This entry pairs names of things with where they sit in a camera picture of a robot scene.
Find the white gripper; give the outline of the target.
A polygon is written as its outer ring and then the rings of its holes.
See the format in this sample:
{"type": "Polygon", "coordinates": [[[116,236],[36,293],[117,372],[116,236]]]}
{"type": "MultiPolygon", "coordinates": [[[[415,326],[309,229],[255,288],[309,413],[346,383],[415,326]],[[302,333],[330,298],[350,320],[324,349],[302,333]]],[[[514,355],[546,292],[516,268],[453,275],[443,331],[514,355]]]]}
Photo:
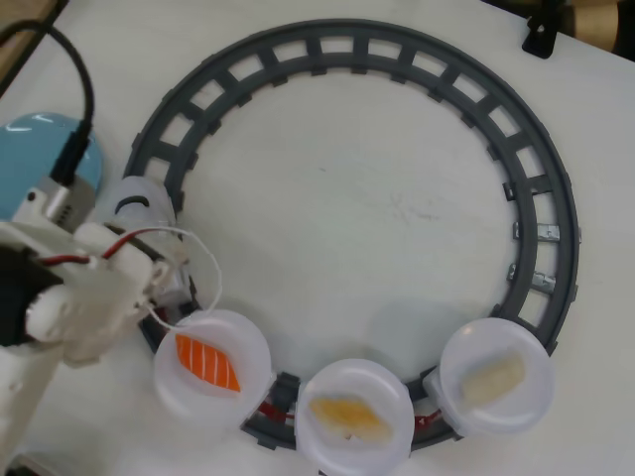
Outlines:
{"type": "Polygon", "coordinates": [[[77,272],[71,284],[70,316],[64,319],[63,360],[83,367],[99,360],[117,338],[139,320],[160,318],[152,298],[164,293],[173,279],[170,261],[160,259],[160,249],[134,237],[114,254],[103,254],[124,237],[124,230],[87,223],[73,238],[96,259],[77,272]]]}

